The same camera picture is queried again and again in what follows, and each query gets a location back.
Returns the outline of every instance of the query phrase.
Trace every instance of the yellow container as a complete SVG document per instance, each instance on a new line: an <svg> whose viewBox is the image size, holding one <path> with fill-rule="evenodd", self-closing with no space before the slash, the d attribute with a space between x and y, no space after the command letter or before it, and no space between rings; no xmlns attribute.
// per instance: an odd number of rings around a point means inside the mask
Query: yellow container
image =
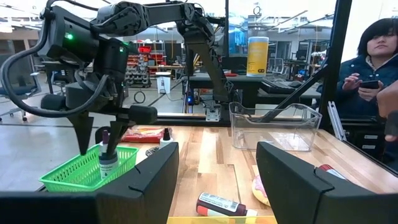
<svg viewBox="0 0 398 224"><path fill-rule="evenodd" d="M169 217L167 224L277 224L275 217Z"/></svg>
<svg viewBox="0 0 398 224"><path fill-rule="evenodd" d="M264 77L268 62L268 37L250 37L246 76Z"/></svg>

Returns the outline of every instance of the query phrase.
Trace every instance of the green led light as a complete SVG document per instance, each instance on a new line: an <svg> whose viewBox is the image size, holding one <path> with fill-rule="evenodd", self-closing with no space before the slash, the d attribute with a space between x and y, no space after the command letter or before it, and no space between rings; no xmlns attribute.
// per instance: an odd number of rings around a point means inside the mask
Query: green led light
<svg viewBox="0 0 398 224"><path fill-rule="evenodd" d="M73 35L71 35L71 34L66 33L65 37L66 37L68 40L73 40Z"/></svg>

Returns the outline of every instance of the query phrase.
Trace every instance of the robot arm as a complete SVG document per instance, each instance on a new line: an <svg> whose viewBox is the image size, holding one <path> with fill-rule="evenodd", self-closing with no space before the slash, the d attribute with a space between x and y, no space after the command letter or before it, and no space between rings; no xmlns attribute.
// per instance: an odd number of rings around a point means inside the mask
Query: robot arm
<svg viewBox="0 0 398 224"><path fill-rule="evenodd" d="M179 1L146 5L120 2L102 7L97 18L88 22L62 7L51 7L53 2L50 0L41 14L44 21L38 44L7 59L1 67L1 81L10 99L28 113L48 118L67 117L75 129L80 154L86 153L93 127L93 118L88 112L116 117L110 125L108 154L113 154L129 126L151 124L156 120L155 108L137 105L123 108L123 81L129 47L118 39L107 39L103 34L112 37L136 35L150 26L174 21L187 47L201 57L208 70L213 82L213 99L222 105L233 99L233 86L227 81L215 53L213 27L194 4ZM32 108L13 92L8 71L16 60L36 52L39 56L79 70L93 62L93 72L87 73L84 81L75 75L77 82L66 87L66 97L47 95L42 99L41 109ZM50 111L54 110L51 107L54 104L63 105L63 108Z"/></svg>

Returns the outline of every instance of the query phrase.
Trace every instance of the woman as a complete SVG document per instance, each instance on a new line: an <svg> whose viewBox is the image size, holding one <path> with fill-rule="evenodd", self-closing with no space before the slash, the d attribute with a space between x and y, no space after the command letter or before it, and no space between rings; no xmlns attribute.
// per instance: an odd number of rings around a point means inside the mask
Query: woman
<svg viewBox="0 0 398 224"><path fill-rule="evenodd" d="M381 19L362 34L358 56L343 62L335 103L339 116L376 116L376 95L398 80L398 20ZM365 81L377 80L379 88L361 88Z"/></svg>

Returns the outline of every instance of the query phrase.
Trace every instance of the smartphone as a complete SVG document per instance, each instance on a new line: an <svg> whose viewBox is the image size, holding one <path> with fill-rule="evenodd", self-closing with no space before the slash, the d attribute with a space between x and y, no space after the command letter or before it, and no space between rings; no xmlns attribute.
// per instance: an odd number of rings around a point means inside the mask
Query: smartphone
<svg viewBox="0 0 398 224"><path fill-rule="evenodd" d="M365 82L362 82L359 87L375 90L375 89L379 88L379 81L377 81L377 80L365 81Z"/></svg>

